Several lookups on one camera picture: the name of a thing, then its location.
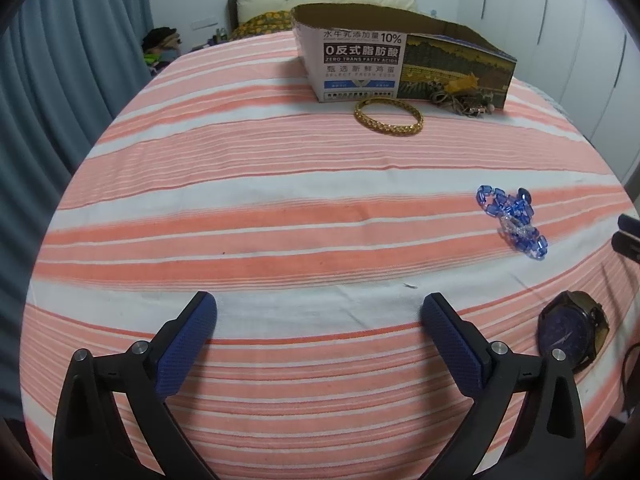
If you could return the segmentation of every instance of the yellow patterned pillow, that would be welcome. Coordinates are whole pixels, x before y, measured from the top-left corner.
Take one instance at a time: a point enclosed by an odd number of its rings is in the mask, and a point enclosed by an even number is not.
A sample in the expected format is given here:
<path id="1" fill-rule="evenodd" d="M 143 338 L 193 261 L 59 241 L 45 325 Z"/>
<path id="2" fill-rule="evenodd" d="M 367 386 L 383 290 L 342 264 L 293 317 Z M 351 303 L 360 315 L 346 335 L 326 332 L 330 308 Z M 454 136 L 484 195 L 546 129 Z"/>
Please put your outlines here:
<path id="1" fill-rule="evenodd" d="M 288 10 L 274 10 L 251 18 L 233 31 L 231 39 L 240 40 L 281 30 L 291 30 L 291 15 Z"/>

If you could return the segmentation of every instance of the silver screw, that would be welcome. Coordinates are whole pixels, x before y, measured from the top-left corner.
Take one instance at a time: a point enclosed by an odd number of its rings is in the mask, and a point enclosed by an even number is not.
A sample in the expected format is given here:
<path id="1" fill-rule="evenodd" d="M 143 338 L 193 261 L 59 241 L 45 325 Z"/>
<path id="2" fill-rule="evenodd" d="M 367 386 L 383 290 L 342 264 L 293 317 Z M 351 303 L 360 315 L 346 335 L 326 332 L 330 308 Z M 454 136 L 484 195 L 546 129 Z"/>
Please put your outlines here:
<path id="1" fill-rule="evenodd" d="M 509 351 L 509 347 L 507 343 L 503 343 L 502 341 L 494 341 L 491 343 L 491 350 L 493 350 L 498 355 L 505 355 Z"/>
<path id="2" fill-rule="evenodd" d="M 556 361 L 564 361 L 566 359 L 566 354 L 559 348 L 554 348 L 551 351 L 551 355 Z"/>
<path id="3" fill-rule="evenodd" d="M 149 343 L 146 341 L 136 341 L 131 345 L 131 352 L 136 355 L 140 355 L 146 352 L 149 348 Z"/>
<path id="4" fill-rule="evenodd" d="M 84 361 L 89 355 L 89 351 L 86 348 L 81 348 L 74 352 L 74 361 Z"/>

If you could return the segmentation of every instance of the cabinet handle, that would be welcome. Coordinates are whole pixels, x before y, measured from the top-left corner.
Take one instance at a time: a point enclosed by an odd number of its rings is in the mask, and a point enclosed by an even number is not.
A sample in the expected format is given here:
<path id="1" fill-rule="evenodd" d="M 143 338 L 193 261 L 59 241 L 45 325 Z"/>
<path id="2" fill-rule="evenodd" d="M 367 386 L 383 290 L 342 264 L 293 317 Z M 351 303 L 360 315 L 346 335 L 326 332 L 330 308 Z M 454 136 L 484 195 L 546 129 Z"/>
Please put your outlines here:
<path id="1" fill-rule="evenodd" d="M 482 0 L 482 13 L 480 14 L 480 19 L 484 20 L 484 9 L 486 8 L 486 0 Z"/>
<path id="2" fill-rule="evenodd" d="M 540 40 L 542 39 L 542 29 L 545 28 L 545 18 L 546 18 L 546 6 L 548 6 L 549 0 L 545 0 L 545 8 L 542 11 L 542 21 L 540 22 L 540 32 L 538 33 L 538 42 L 536 44 L 540 44 Z"/>
<path id="3" fill-rule="evenodd" d="M 620 64 L 618 65 L 618 73 L 616 74 L 616 80 L 613 82 L 613 88 L 615 88 L 618 84 L 618 79 L 620 79 L 620 71 L 622 70 L 622 62 L 625 60 L 625 50 L 626 50 L 626 33 L 625 33 L 625 41 L 622 42 L 622 54 L 620 55 Z"/>

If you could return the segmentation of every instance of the wristwatch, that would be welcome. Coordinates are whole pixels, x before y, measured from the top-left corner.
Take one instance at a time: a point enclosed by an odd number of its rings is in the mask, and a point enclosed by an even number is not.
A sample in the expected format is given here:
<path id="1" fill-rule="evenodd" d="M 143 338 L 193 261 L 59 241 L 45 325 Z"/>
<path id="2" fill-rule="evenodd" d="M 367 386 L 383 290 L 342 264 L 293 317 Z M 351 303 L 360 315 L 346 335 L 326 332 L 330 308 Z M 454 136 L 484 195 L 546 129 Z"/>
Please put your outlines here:
<path id="1" fill-rule="evenodd" d="M 561 350 L 574 373 L 595 361 L 607 334 L 609 323 L 601 304 L 581 290 L 561 292 L 538 317 L 540 355 Z"/>

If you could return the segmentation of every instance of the watch hand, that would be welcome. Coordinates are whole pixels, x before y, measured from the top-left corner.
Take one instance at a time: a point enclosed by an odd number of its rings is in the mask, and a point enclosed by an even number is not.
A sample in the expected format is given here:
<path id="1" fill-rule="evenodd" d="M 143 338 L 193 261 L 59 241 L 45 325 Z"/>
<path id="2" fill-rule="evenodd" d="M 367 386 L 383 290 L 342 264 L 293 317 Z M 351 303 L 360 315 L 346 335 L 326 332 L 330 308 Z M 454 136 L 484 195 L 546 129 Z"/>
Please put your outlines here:
<path id="1" fill-rule="evenodd" d="M 567 340 L 567 338 L 568 338 L 572 333 L 574 333 L 574 331 L 573 331 L 573 330 L 571 330 L 571 332 L 569 332 L 569 333 L 568 333 L 567 335 L 565 335 L 564 337 L 561 337 L 560 339 L 558 339 L 558 341 L 556 341 L 555 343 L 553 343 L 553 344 L 552 344 L 552 346 L 555 348 L 555 347 L 556 347 L 556 345 L 559 345 L 560 343 L 564 343 L 564 342 Z"/>

